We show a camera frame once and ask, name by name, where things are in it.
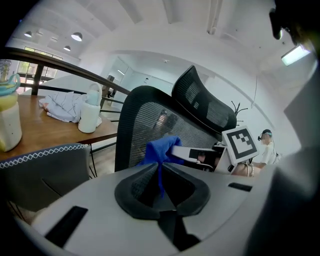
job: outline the person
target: person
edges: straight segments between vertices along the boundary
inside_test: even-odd
[[[264,149],[261,162],[252,162],[253,166],[262,169],[266,165],[276,164],[278,154],[275,149],[272,132],[269,129],[263,130],[261,135],[258,137],[258,140],[266,147]]]
[[[269,129],[263,130],[258,140],[265,145],[265,150],[262,155],[261,162],[252,162],[251,164],[238,163],[232,175],[256,177],[261,172],[261,169],[266,165],[276,164],[279,160],[279,155],[275,150],[275,143],[273,142],[273,135]],[[213,167],[218,165],[220,161],[219,157],[208,156],[206,159],[205,155],[199,155],[198,160],[201,163],[209,164]]]

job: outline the wooden desk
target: wooden desk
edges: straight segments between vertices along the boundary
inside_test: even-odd
[[[101,116],[102,123],[93,133],[79,131],[77,123],[52,118],[39,106],[41,98],[43,97],[19,95],[22,138],[10,151],[0,152],[0,161],[61,144],[91,144],[117,136],[117,127],[103,116]]]

